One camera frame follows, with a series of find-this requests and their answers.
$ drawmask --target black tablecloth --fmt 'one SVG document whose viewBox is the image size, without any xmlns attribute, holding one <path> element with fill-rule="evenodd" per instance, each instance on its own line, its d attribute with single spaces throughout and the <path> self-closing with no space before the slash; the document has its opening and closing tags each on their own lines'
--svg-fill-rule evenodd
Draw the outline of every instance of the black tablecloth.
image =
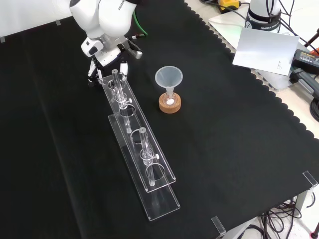
<svg viewBox="0 0 319 239">
<path fill-rule="evenodd" d="M 26 230 L 46 238 L 208 239 L 218 235 L 212 217 L 230 230 L 310 188 L 304 171 L 318 180 L 318 140 L 250 70 L 232 65 L 182 0 L 152 0 L 137 15 L 149 35 L 136 41 L 144 55 L 129 60 L 129 81 L 177 178 L 181 208 L 146 218 L 106 96 L 87 86 L 85 33 L 68 18 L 0 45 L 1 194 L 19 202 L 8 224 L 28 221 Z M 158 107 L 154 76 L 165 65 L 184 75 L 173 115 Z"/>
</svg>

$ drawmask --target green cable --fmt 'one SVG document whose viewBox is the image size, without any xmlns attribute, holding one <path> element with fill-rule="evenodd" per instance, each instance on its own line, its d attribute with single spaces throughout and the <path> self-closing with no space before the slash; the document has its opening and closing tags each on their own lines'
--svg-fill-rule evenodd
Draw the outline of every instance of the green cable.
<svg viewBox="0 0 319 239">
<path fill-rule="evenodd" d="M 135 14 L 135 11 L 133 13 L 133 17 L 134 17 L 134 20 L 135 20 L 135 23 L 136 25 L 139 27 L 139 29 L 145 34 L 145 36 L 148 35 L 148 33 L 141 27 L 141 25 L 139 24 L 139 21 L 138 19 L 136 18 L 136 14 Z"/>
</svg>

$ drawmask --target test tube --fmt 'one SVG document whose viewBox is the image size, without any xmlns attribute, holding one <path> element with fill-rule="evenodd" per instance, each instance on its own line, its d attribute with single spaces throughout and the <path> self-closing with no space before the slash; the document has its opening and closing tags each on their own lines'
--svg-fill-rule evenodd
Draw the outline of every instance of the test tube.
<svg viewBox="0 0 319 239">
<path fill-rule="evenodd" d="M 130 118 L 129 118 L 127 110 L 122 110 L 122 116 L 124 117 L 126 133 L 132 133 Z"/>
<path fill-rule="evenodd" d="M 142 144 L 142 151 L 141 151 L 141 157 L 143 159 L 143 163 L 147 165 L 147 175 L 149 178 L 149 184 L 151 186 L 155 185 L 154 180 L 154 172 L 153 172 L 153 151 L 151 149 L 148 137 L 147 137 L 147 131 L 146 128 L 141 127 L 140 130 L 140 138 L 141 138 L 141 144 Z"/>
<path fill-rule="evenodd" d="M 119 103 L 120 109 L 126 109 L 128 106 L 126 102 L 127 96 L 123 93 L 123 90 L 122 90 L 119 71 L 114 69 L 112 71 L 112 75 L 113 75 L 115 89 L 117 93 L 115 96 L 115 99 Z"/>
<path fill-rule="evenodd" d="M 140 130 L 140 138 L 141 138 L 141 144 L 142 144 L 142 156 L 144 160 L 150 160 L 153 155 L 152 151 L 150 149 L 149 140 L 146 133 L 146 128 L 141 127 Z"/>
</svg>

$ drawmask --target white wall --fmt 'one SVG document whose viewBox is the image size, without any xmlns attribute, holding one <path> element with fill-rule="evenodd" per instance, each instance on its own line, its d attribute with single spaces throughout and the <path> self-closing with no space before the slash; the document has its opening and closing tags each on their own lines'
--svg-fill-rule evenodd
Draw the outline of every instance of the white wall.
<svg viewBox="0 0 319 239">
<path fill-rule="evenodd" d="M 70 0 L 0 0 L 0 37 L 71 16 Z"/>
</svg>

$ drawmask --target white table surface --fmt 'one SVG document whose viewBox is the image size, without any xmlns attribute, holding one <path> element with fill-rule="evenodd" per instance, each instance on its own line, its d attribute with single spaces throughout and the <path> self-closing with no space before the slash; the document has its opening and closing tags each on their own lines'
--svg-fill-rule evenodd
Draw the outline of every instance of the white table surface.
<svg viewBox="0 0 319 239">
<path fill-rule="evenodd" d="M 218 8 L 203 4 L 199 0 L 185 0 L 188 6 L 195 11 L 199 16 L 203 19 L 203 21 L 210 27 L 211 30 L 218 34 L 218 32 L 209 24 L 208 20 L 212 17 L 220 15 Z M 286 9 L 290 9 L 292 0 L 284 0 L 282 1 L 286 7 Z M 294 31 L 299 34 L 305 40 L 309 40 L 319 28 L 319 21 L 315 21 L 315 17 L 318 17 L 317 14 L 314 14 L 310 20 L 307 19 L 301 21 L 302 15 L 306 12 L 313 12 L 314 10 L 319 9 L 319 1 L 318 0 L 296 0 L 294 7 L 294 14 L 292 14 L 292 28 Z M 221 35 L 219 37 L 223 40 L 226 46 L 231 49 L 232 52 L 236 50 L 225 40 Z M 319 47 L 319 40 L 313 43 L 314 47 Z M 262 78 L 257 74 L 255 70 L 253 73 L 257 76 L 258 79 L 262 80 Z M 280 92 L 275 92 L 277 97 L 282 99 L 282 102 L 288 105 L 288 108 L 294 112 L 294 115 L 298 117 L 303 123 L 307 130 L 311 131 L 315 138 L 319 139 L 319 122 L 317 122 L 312 115 L 310 114 L 310 102 L 313 97 L 310 96 L 299 83 L 294 84 L 294 86 L 282 90 Z"/>
</svg>

